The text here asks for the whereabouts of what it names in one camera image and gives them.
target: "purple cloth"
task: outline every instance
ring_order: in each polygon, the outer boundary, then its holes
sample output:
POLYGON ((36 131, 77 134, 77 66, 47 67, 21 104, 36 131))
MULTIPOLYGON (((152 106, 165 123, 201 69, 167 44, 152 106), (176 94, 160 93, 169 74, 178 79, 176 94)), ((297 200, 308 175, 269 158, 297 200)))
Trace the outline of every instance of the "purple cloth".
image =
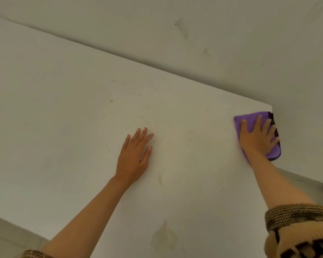
MULTIPOLYGON (((236 123, 236 131, 237 131, 237 136, 238 136, 238 140, 239 140, 239 133, 240 133, 240 123, 243 119, 245 119, 247 121, 247 125, 248 125, 248 131, 251 132, 254 128, 254 124, 256 121, 256 118, 258 115, 262 116, 261 119, 261 126, 263 126, 264 122, 267 119, 271 119, 271 123, 270 125, 275 125, 274 122, 274 115, 271 112, 268 111, 261 111, 261 112, 256 112, 256 113, 251 113, 251 114, 247 114, 247 115, 241 115, 241 116, 235 116, 234 120, 236 123)), ((278 137, 278 132, 277 130, 275 131, 274 137, 278 137)), ((270 161, 276 160, 279 158, 279 156, 281 155, 281 146, 280 146, 280 142, 277 143, 275 145, 275 147, 273 147, 273 149, 271 150, 271 152, 267 155, 267 158, 270 161)))

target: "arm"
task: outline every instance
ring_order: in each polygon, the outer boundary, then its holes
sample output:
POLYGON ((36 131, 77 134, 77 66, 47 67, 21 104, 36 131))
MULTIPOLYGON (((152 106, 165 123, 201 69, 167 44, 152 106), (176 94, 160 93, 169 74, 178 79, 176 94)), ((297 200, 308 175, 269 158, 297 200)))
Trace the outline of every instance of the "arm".
POLYGON ((313 203, 307 195, 284 178, 267 159, 266 155, 279 142, 279 138, 271 141, 276 127, 272 126, 268 131, 270 122, 270 119, 267 120, 261 129, 261 116, 259 116, 254 130, 249 133, 247 122, 243 120, 240 132, 240 145, 254 170, 268 209, 278 205, 313 203))
POLYGON ((152 146, 144 147, 153 137, 138 129, 127 136, 117 162, 116 174, 102 191, 65 226, 42 252, 55 258, 89 258, 105 226, 125 191, 137 181, 148 167, 152 146))

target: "white wall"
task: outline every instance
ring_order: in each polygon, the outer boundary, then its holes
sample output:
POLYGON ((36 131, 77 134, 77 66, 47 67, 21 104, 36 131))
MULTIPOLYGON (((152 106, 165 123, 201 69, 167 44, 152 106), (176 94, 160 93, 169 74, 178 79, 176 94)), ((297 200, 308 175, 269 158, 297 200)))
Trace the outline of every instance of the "white wall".
POLYGON ((0 0, 0 16, 272 104, 277 166, 323 182, 323 0, 0 0))

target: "knit sleeve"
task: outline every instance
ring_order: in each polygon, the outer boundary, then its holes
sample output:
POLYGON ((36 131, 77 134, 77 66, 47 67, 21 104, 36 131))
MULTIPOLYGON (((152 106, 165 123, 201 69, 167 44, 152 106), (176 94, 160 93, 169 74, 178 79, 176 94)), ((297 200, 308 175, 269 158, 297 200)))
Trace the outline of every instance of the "knit sleeve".
POLYGON ((50 255, 46 255, 40 251, 36 251, 36 250, 28 250, 22 253, 21 256, 19 256, 19 258, 53 258, 50 255))
POLYGON ((323 258, 323 206, 281 205, 265 215, 268 258, 323 258))

